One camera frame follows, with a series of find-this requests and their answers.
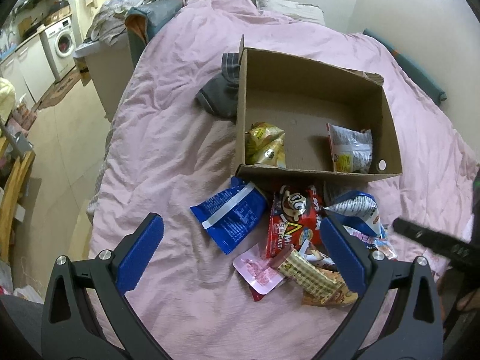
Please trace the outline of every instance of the bed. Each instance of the bed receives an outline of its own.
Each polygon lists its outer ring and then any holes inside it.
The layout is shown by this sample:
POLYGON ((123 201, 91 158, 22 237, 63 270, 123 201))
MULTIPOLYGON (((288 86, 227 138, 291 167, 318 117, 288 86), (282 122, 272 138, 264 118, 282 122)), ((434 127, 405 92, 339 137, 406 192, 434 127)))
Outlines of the bed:
MULTIPOLYGON (((222 53, 245 45, 381 74, 394 118, 403 175, 367 187, 381 220, 398 217, 467 238, 473 151, 443 112, 379 42, 317 24, 259 12, 251 0, 189 0, 143 52, 113 120, 93 218, 90 257, 113 249, 149 212, 165 236, 137 288, 126 294, 153 337, 176 360, 306 360, 325 344, 349 308, 301 306, 286 283, 260 302, 232 261, 266 236, 268 215, 224 255, 190 212, 229 185, 235 126, 207 114, 196 92, 220 71, 222 53)), ((425 250, 391 237, 400 260, 425 250)), ((446 262, 426 254, 439 274, 446 262)), ((365 344, 380 332, 383 305, 365 344)), ((106 337, 118 344, 93 298, 106 337)))

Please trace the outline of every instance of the floor mat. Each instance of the floor mat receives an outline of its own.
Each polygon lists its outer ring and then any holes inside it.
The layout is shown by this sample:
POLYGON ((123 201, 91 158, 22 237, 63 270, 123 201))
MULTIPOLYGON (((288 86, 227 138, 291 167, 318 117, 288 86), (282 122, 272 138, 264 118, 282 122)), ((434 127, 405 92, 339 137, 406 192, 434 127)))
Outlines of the floor mat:
POLYGON ((59 83, 53 84, 35 105, 34 110, 53 107, 60 103, 66 94, 80 80, 80 73, 74 67, 59 83))

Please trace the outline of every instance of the pink blanket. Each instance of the pink blanket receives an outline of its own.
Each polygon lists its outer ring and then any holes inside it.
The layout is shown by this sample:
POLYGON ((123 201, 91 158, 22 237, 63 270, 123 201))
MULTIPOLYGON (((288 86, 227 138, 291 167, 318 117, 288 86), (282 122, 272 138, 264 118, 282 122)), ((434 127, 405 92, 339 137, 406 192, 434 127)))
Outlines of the pink blanket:
MULTIPOLYGON (((127 298, 175 360, 311 359, 349 311, 301 306, 294 283, 253 302, 232 262, 266 236, 268 215, 225 256, 190 212, 229 184, 235 126, 207 114, 194 96, 242 35, 249 47, 383 75, 404 171, 369 186, 383 223, 403 216, 459 236, 470 217, 472 150, 380 43, 259 13, 250 0, 190 0, 148 44, 124 93, 90 253, 113 249, 149 212, 163 216, 165 237, 127 298)), ((424 252, 392 240, 401 260, 424 252)), ((367 342, 385 315, 384 308, 367 342)))

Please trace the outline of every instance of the white pillow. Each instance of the white pillow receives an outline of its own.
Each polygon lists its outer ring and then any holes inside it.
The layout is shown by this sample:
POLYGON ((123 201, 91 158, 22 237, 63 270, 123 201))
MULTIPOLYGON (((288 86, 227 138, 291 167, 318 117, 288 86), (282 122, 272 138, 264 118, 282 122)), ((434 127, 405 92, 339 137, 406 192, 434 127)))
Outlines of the white pillow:
POLYGON ((255 0, 258 9, 283 13, 292 19, 309 21, 325 26, 323 11, 312 4, 299 4, 289 0, 255 0))

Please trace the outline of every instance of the person's hand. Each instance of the person's hand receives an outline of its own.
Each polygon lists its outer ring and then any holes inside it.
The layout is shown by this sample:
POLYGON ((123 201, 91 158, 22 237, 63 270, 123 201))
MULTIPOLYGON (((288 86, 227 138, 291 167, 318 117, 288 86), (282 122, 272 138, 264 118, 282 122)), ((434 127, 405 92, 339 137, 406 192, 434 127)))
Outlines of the person's hand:
POLYGON ((475 309, 480 309, 480 288, 465 295, 457 303, 457 310, 459 311, 470 311, 475 309))

